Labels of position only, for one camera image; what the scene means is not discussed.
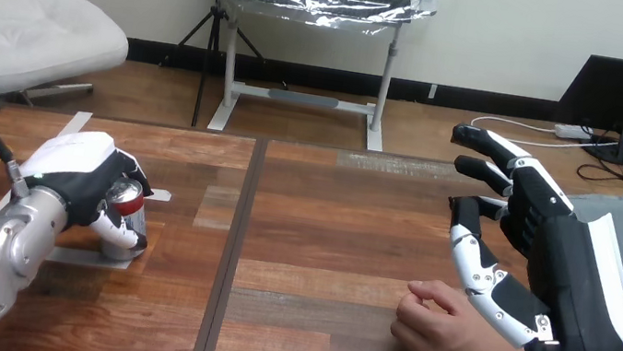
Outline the person's hand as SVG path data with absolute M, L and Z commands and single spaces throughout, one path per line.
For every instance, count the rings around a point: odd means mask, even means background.
M 440 280 L 408 282 L 391 324 L 406 351 L 523 351 L 505 341 L 459 290 Z

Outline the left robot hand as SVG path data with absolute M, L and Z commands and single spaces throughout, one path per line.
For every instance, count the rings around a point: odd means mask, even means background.
M 57 136 L 22 163 L 20 172 L 30 188 L 46 187 L 62 197 L 68 226 L 89 227 L 121 249 L 142 251 L 147 247 L 145 232 L 131 228 L 107 202 L 107 192 L 121 178 L 139 182 L 144 196 L 152 194 L 138 161 L 116 147 L 109 134 Z

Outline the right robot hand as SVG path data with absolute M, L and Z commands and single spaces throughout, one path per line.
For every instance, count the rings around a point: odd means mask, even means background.
M 453 261 L 469 302 L 523 351 L 623 351 L 623 263 L 614 219 L 578 217 L 542 163 L 495 132 L 457 124 L 475 151 L 458 172 L 493 197 L 457 196 Z

